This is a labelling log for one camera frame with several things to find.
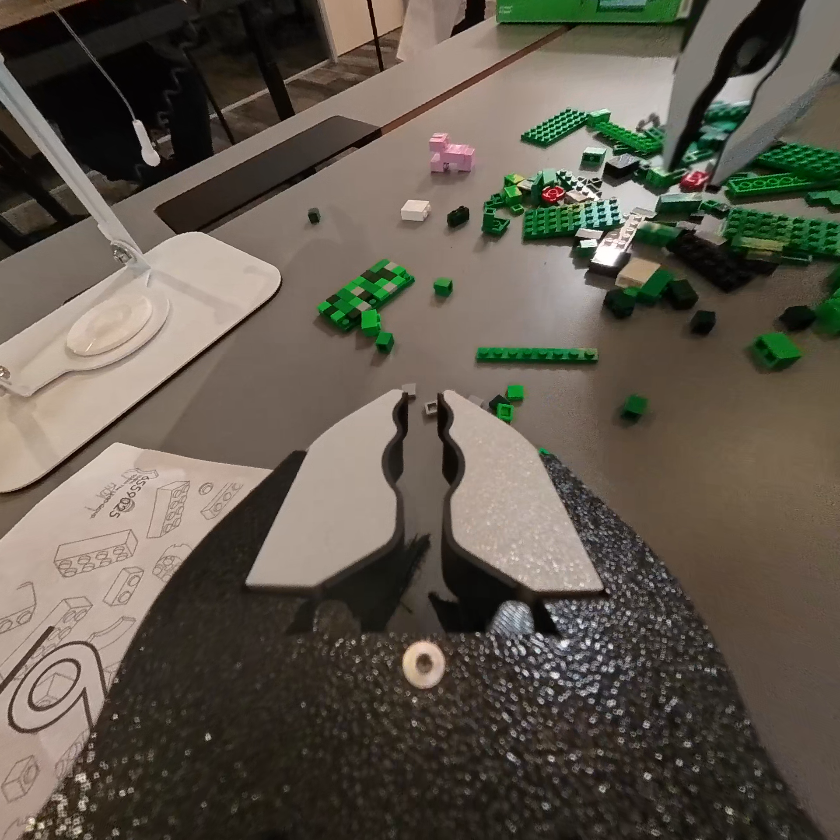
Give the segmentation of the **printed paper bag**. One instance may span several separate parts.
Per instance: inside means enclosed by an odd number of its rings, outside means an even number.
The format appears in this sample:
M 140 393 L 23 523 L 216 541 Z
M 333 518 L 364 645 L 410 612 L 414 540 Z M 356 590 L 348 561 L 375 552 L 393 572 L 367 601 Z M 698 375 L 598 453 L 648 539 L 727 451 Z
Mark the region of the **printed paper bag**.
M 2 838 L 35 827 L 157 596 L 269 474 L 113 444 L 2 538 Z

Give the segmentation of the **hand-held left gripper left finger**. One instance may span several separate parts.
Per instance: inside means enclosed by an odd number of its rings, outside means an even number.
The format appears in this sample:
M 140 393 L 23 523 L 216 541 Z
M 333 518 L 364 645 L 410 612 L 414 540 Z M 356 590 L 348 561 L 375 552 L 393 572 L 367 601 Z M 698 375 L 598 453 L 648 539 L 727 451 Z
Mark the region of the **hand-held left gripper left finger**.
M 246 577 L 252 591 L 314 594 L 404 538 L 404 392 L 393 389 L 316 438 Z

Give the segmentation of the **pile of green bricks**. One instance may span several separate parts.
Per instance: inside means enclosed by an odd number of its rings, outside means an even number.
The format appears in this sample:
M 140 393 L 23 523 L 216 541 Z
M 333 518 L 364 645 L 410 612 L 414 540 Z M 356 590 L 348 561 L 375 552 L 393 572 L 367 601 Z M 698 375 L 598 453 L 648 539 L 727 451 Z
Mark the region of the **pile of green bricks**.
M 711 173 L 711 164 L 717 162 L 723 145 L 745 120 L 750 109 L 748 101 L 714 101 L 707 108 L 699 130 L 688 145 L 682 161 L 672 170 L 654 163 L 654 158 L 658 157 L 660 152 L 649 158 L 641 157 L 618 143 L 612 144 L 602 136 L 596 135 L 585 125 L 578 130 L 588 129 L 597 139 L 606 141 L 607 146 L 586 147 L 581 155 L 581 167 L 593 174 L 603 174 L 604 163 L 616 154 L 629 153 L 642 160 L 637 171 L 626 178 L 613 180 L 607 177 L 615 182 L 632 179 L 652 191 L 657 200 L 653 209 L 655 216 L 643 222 L 636 232 L 629 249 L 631 258 L 639 258 L 633 254 L 634 245 L 646 245 L 675 257 L 665 249 L 665 245 L 678 236 L 678 229 L 681 228 L 714 245 L 726 248 L 733 254 L 774 261 L 779 264 L 778 268 L 808 267 L 815 259 L 830 260 L 834 263 L 834 268 L 826 279 L 826 296 L 822 301 L 814 306 L 805 303 L 787 307 L 776 318 L 781 331 L 763 333 L 751 342 L 750 351 L 755 360 L 767 370 L 778 371 L 789 367 L 802 357 L 802 351 L 791 338 L 792 333 L 816 327 L 827 335 L 838 336 L 838 259 L 813 257 L 784 246 L 780 241 L 758 238 L 727 240 L 721 231 L 725 219 L 734 207 L 759 211 L 742 206 L 742 202 L 756 203 L 776 197 L 799 196 L 804 198 L 809 207 L 824 207 L 838 213 L 838 151 L 808 143 L 774 141 L 754 159 L 754 163 L 759 167 L 758 172 L 736 171 L 723 183 L 723 198 L 710 194 L 715 190 L 711 178 L 702 192 L 682 192 L 679 189 L 679 180 L 685 173 L 694 170 Z M 664 128 L 655 113 L 630 130 L 651 135 L 657 130 L 657 133 L 661 133 L 663 141 L 665 140 Z M 506 175 L 503 187 L 492 194 L 485 203 L 495 204 L 498 207 L 497 215 L 509 218 L 510 223 L 514 216 L 521 217 L 523 222 L 526 210 L 547 206 L 541 204 L 541 191 L 551 185 L 561 186 L 565 190 L 561 205 L 614 198 L 604 197 L 603 182 L 594 175 L 576 175 L 564 168 L 543 168 L 532 176 L 519 173 Z M 524 241 L 521 228 L 521 239 L 524 243 L 571 239 L 574 241 L 573 257 L 578 259 L 584 268 L 589 269 L 598 240 L 606 232 L 580 228 L 573 237 Z M 711 284 L 679 259 L 678 261 Z M 663 301 L 674 310 L 691 311 L 688 327 L 691 335 L 708 336 L 717 325 L 717 314 L 714 311 L 697 309 L 699 295 L 690 281 L 677 276 L 665 265 L 660 265 L 661 269 L 640 288 L 619 288 L 615 285 L 615 278 L 597 275 L 612 282 L 603 299 L 604 309 L 615 319 L 623 320 L 633 315 L 639 306 L 654 307 Z

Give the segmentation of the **white book stand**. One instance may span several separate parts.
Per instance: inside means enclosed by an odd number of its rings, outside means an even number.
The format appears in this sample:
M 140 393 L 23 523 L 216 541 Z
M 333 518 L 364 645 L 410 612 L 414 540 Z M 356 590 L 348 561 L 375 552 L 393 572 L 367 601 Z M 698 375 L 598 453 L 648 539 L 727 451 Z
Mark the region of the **white book stand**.
M 3 494 L 41 480 L 279 290 L 275 266 L 203 233 L 143 252 L 2 62 L 2 103 L 120 267 L 2 343 Z

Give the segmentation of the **long green brick strip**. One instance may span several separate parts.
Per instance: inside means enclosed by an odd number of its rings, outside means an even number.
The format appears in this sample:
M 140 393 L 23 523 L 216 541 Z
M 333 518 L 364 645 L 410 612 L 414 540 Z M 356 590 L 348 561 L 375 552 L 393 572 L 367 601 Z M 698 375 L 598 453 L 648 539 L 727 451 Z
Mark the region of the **long green brick strip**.
M 488 364 L 595 364 L 599 353 L 593 348 L 481 346 L 475 358 Z

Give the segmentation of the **grey desk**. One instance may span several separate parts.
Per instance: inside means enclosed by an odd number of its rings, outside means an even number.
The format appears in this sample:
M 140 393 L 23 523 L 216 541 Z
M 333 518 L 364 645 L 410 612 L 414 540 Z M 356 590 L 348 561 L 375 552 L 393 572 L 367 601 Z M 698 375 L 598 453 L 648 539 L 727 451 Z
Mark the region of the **grey desk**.
M 519 131 L 565 107 L 611 109 L 634 123 L 664 112 L 676 27 L 581 27 L 486 80 L 396 123 L 344 163 L 232 216 L 214 232 L 276 264 L 279 297 L 199 372 L 117 426 L 112 438 L 268 467 L 386 385 L 417 397 L 453 385 L 493 396 L 511 369 L 475 364 L 475 347 L 538 337 L 593 344 L 583 371 L 522 369 L 526 401 L 514 423 L 560 457 L 561 489 L 610 551 L 657 569 L 662 560 L 699 610 L 667 629 L 635 584 L 618 605 L 665 631 L 644 654 L 595 635 L 582 654 L 536 639 L 449 637 L 440 688 L 397 675 L 407 637 L 300 642 L 266 636 L 269 677 L 244 658 L 214 659 L 222 699 L 245 702 L 256 776 L 226 736 L 238 707 L 143 684 L 126 710 L 123 744 L 97 738 L 80 755 L 86 791 L 69 778 L 47 806 L 41 837 L 239 838 L 265 824 L 287 837 L 586 838 L 779 837 L 785 804 L 770 760 L 831 838 L 838 838 L 838 339 L 804 333 L 804 360 L 761 372 L 748 343 L 786 306 L 823 291 L 828 269 L 786 266 L 740 292 L 693 279 L 717 311 L 709 337 L 688 314 L 641 307 L 624 321 L 602 307 L 598 280 L 569 249 L 524 245 L 519 224 L 500 241 L 478 230 L 480 203 L 501 176 L 538 151 Z M 471 172 L 432 173 L 428 142 L 447 133 L 476 150 Z M 422 222 L 401 219 L 427 200 Z M 467 224 L 448 228 L 466 205 Z M 318 207 L 320 224 L 308 221 Z M 375 337 L 334 329 L 318 304 L 387 258 L 415 282 L 384 305 Z M 451 278 L 449 297 L 434 280 Z M 648 398 L 637 422 L 620 412 Z

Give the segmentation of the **pink brick pig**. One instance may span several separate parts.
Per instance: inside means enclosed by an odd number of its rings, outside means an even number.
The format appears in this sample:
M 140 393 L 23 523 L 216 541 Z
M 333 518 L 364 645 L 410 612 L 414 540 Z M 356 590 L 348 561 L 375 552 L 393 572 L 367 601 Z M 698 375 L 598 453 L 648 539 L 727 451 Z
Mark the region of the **pink brick pig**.
M 467 143 L 454 143 L 447 133 L 434 133 L 428 142 L 432 173 L 472 172 L 476 150 Z

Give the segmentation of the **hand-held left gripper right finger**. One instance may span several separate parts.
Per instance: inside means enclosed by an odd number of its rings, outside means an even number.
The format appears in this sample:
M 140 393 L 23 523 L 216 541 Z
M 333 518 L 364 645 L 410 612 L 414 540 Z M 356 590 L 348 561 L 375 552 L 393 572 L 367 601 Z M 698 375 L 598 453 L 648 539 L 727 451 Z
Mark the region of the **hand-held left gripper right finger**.
M 461 599 L 555 600 L 604 592 L 539 451 L 453 390 L 438 394 L 448 483 L 441 560 Z

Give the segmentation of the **white studded plate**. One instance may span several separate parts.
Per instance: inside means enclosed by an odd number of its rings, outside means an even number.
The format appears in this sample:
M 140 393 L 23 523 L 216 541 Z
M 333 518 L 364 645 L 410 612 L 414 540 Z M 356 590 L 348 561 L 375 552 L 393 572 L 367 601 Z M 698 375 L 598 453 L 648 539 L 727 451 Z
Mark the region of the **white studded plate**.
M 615 247 L 622 247 L 628 253 L 633 243 L 639 226 L 648 219 L 655 216 L 655 211 L 644 208 L 635 208 L 623 221 L 620 227 L 607 231 L 599 240 L 598 245 L 607 244 Z

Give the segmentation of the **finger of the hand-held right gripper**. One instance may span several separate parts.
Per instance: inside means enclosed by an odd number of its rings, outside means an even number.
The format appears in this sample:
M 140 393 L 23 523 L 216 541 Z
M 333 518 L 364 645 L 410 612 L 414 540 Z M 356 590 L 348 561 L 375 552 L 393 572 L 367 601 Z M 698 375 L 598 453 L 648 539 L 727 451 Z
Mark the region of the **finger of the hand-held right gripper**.
M 743 26 L 754 9 L 754 1 L 707 1 L 693 6 L 668 106 L 663 147 L 666 169 L 682 161 L 707 108 L 729 78 Z
M 748 165 L 812 104 L 838 57 L 838 29 L 838 1 L 803 3 L 793 36 L 756 87 L 747 117 L 720 154 L 713 185 Z

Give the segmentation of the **checkered green brick plate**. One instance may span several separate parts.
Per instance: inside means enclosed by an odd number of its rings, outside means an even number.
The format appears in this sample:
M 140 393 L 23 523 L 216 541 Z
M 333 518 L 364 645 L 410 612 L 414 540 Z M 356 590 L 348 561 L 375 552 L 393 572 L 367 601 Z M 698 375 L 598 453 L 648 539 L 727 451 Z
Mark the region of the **checkered green brick plate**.
M 343 333 L 357 329 L 367 311 L 379 311 L 415 282 L 407 268 L 387 258 L 347 282 L 317 306 L 319 317 Z

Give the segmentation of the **narrow green studded plate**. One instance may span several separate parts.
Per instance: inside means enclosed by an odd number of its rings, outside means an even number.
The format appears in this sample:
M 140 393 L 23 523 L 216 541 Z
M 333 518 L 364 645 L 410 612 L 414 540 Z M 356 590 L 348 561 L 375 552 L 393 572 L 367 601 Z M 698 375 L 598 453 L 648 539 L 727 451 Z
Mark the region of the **narrow green studded plate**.
M 602 136 L 612 144 L 626 147 L 632 153 L 643 158 L 652 157 L 663 150 L 664 142 L 661 133 L 640 133 L 614 123 L 610 120 L 612 114 L 605 109 L 588 112 L 585 124 L 596 135 Z

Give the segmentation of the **black studded plate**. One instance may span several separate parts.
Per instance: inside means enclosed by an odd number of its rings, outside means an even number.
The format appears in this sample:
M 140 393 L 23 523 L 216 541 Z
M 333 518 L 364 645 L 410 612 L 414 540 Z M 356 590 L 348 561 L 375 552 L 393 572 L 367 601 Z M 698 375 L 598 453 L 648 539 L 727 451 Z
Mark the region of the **black studded plate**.
M 665 249 L 723 292 L 736 291 L 756 276 L 769 276 L 779 267 L 777 262 L 767 259 L 733 254 L 681 228 L 678 236 L 671 239 Z

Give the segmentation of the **green cardboard box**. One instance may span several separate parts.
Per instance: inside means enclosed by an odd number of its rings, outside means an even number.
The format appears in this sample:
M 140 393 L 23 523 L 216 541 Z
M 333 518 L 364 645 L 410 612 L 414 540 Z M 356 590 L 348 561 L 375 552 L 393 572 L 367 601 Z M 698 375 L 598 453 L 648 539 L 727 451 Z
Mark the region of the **green cardboard box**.
M 670 25 L 692 1 L 497 1 L 496 21 L 513 24 Z

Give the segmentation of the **white hanging cloth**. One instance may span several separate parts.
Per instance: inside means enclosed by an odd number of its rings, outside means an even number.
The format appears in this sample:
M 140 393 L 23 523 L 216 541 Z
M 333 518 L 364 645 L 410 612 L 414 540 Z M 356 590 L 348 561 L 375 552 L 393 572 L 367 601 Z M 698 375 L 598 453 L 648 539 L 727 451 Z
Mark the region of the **white hanging cloth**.
M 407 1 L 396 59 L 405 62 L 453 35 L 483 22 L 495 11 L 489 1 Z

